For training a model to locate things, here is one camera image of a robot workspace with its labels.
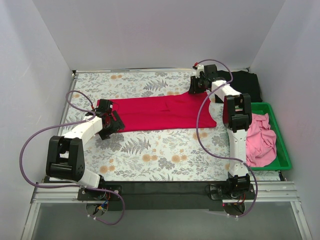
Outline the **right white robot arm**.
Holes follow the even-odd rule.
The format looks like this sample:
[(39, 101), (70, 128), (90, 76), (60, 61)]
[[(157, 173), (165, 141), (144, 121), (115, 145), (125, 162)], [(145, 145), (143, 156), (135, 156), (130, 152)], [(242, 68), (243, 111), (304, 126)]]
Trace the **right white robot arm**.
[(195, 63), (195, 75), (190, 77), (190, 94), (210, 91), (223, 101), (222, 122), (229, 139), (229, 169), (225, 183), (213, 190), (222, 197), (238, 198), (250, 190), (249, 170), (246, 167), (246, 140), (252, 123), (251, 97), (233, 89), (223, 78), (218, 77), (215, 64)]

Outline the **red t shirt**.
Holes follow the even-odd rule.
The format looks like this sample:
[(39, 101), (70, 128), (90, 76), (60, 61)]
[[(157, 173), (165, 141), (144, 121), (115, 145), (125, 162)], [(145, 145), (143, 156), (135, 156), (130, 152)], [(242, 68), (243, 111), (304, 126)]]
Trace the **red t shirt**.
[(207, 93), (112, 99), (124, 123), (122, 132), (214, 128)]

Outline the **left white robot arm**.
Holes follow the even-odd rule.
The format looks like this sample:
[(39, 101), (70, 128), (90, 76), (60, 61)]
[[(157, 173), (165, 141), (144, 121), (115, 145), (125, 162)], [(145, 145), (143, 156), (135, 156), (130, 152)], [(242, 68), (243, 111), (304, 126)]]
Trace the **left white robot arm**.
[(99, 187), (102, 177), (86, 168), (84, 145), (96, 134), (107, 140), (112, 134), (125, 129), (119, 114), (113, 109), (114, 104), (111, 100), (98, 100), (94, 112), (88, 112), (83, 123), (62, 136), (51, 137), (45, 169), (47, 176), (84, 187)]

